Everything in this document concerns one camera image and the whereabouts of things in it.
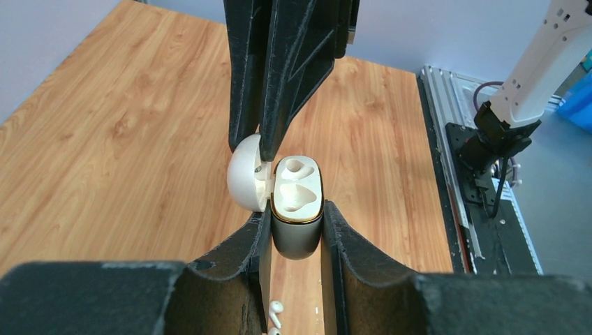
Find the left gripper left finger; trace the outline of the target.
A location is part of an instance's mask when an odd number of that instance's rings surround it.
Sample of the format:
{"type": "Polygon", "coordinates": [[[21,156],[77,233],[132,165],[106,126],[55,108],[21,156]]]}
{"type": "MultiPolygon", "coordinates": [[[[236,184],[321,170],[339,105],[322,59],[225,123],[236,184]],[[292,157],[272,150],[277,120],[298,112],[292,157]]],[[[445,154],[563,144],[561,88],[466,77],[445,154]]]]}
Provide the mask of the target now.
{"type": "Polygon", "coordinates": [[[2,334],[263,334],[272,214],[192,262],[25,262],[1,278],[2,334]]]}

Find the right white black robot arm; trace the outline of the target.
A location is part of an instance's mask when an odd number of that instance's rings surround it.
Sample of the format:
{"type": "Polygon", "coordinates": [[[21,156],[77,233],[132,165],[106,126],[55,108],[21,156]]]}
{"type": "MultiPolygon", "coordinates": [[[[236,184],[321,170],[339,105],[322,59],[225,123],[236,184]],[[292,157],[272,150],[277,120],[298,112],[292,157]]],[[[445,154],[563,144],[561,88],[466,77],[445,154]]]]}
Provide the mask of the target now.
{"type": "MultiPolygon", "coordinates": [[[[358,1],[225,1],[230,63],[228,143],[247,172],[271,163],[297,113],[352,43],[358,1]]],[[[531,143],[547,101],[591,49],[591,2],[552,1],[500,89],[477,109],[460,149],[482,172],[531,143]]]]}

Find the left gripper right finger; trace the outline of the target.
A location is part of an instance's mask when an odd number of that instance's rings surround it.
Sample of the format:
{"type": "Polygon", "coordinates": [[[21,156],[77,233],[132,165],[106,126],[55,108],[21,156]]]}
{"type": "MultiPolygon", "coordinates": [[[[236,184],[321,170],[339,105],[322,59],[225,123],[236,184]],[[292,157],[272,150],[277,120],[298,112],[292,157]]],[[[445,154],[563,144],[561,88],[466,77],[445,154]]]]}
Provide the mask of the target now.
{"type": "Polygon", "coordinates": [[[323,206],[326,334],[590,334],[591,287],[567,276],[420,273],[323,206]]]}

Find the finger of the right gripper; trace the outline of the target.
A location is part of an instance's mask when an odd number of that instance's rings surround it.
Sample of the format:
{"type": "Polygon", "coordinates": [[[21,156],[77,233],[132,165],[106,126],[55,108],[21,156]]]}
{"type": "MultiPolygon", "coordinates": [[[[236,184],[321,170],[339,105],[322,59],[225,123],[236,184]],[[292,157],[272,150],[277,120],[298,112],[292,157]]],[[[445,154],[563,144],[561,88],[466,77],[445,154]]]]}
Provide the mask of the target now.
{"type": "Polygon", "coordinates": [[[359,1],[273,1],[259,149],[273,161],[290,124],[353,41],[359,1]]]}
{"type": "Polygon", "coordinates": [[[271,113],[264,111],[265,74],[273,1],[223,2],[230,51],[230,118],[228,144],[238,144],[271,113]]]}

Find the cream earbud charging case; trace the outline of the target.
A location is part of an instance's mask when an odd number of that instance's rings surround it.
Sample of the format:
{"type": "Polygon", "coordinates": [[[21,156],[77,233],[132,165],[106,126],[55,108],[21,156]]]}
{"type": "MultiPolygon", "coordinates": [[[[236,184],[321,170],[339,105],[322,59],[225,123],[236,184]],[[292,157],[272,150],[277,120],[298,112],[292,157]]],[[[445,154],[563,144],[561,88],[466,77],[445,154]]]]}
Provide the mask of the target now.
{"type": "Polygon", "coordinates": [[[286,156],[276,165],[265,162],[260,141],[256,133],[235,149],[228,166],[228,190],[244,209],[270,209],[277,251],[290,260],[303,260],[314,253],[321,235],[325,196],[319,165],[308,156],[286,156]]]}

